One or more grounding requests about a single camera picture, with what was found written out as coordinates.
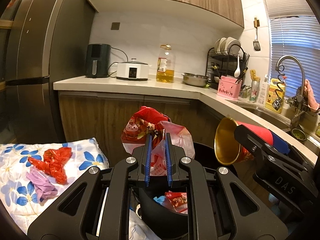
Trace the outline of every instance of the window blinds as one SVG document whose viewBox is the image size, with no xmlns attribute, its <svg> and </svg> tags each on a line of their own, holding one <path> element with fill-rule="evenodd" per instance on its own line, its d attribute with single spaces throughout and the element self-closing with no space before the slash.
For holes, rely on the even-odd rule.
<svg viewBox="0 0 320 240">
<path fill-rule="evenodd" d="M 266 0 L 270 19 L 288 16 L 312 16 L 306 0 Z"/>
<path fill-rule="evenodd" d="M 302 64 L 316 100 L 320 102 L 320 25 L 305 0 L 266 0 L 271 28 L 271 78 L 277 78 L 276 62 L 286 54 Z M 285 60 L 286 96 L 301 86 L 301 71 L 292 60 Z"/>
</svg>

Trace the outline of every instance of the refrigerator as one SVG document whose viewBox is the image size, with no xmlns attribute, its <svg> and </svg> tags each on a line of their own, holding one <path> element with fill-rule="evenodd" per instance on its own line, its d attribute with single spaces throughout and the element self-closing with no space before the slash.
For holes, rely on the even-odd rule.
<svg viewBox="0 0 320 240">
<path fill-rule="evenodd" d="M 6 54 L 6 108 L 17 143 L 65 142 L 53 83 L 84 75 L 94 9 L 86 0 L 22 0 Z"/>
</svg>

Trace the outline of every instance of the red paper cup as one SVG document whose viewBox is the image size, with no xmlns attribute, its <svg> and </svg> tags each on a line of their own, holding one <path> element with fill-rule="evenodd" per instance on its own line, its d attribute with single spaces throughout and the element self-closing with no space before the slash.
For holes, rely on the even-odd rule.
<svg viewBox="0 0 320 240">
<path fill-rule="evenodd" d="M 261 137 L 269 145 L 273 145 L 272 133 L 267 128 L 225 117 L 219 123 L 214 138 L 215 155 L 217 160 L 223 165 L 231 165 L 233 163 L 254 159 L 253 155 L 235 140 L 234 131 L 236 127 L 241 124 Z"/>
</svg>

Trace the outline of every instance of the trash can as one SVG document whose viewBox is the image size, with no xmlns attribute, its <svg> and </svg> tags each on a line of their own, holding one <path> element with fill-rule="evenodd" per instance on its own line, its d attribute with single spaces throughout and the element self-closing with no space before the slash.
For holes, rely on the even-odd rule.
<svg viewBox="0 0 320 240">
<path fill-rule="evenodd" d="M 222 166 L 216 159 L 214 149 L 194 142 L 195 160 L 202 166 L 216 170 Z M 236 176 L 236 169 L 228 166 Z M 151 176 L 149 187 L 139 189 L 139 200 L 142 220 L 161 239 L 180 239 L 188 233 L 188 215 L 169 210 L 153 200 L 165 192 L 186 192 L 186 188 L 170 188 L 166 176 Z"/>
<path fill-rule="evenodd" d="M 198 161 L 203 167 L 216 170 L 220 166 L 224 166 L 218 162 L 214 149 L 201 144 L 201 143 L 193 143 L 193 147 L 195 148 L 195 160 Z M 238 177 L 237 171 L 233 165 L 226 166 L 233 174 Z"/>
</svg>

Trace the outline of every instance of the floral blanket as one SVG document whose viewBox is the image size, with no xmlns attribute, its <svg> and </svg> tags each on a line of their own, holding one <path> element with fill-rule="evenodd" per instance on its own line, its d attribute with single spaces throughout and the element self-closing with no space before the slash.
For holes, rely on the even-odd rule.
<svg viewBox="0 0 320 240">
<path fill-rule="evenodd" d="M 55 198 L 38 203 L 35 187 L 26 178 L 26 172 L 30 171 L 31 166 L 28 157 L 42 160 L 45 150 L 65 146 L 72 149 L 72 156 L 65 165 L 68 183 L 60 185 L 55 178 L 48 176 L 58 194 Z M 0 200 L 16 224 L 27 233 L 29 225 L 38 215 L 90 166 L 98 166 L 101 170 L 109 168 L 108 160 L 95 138 L 63 144 L 0 144 Z"/>
</svg>

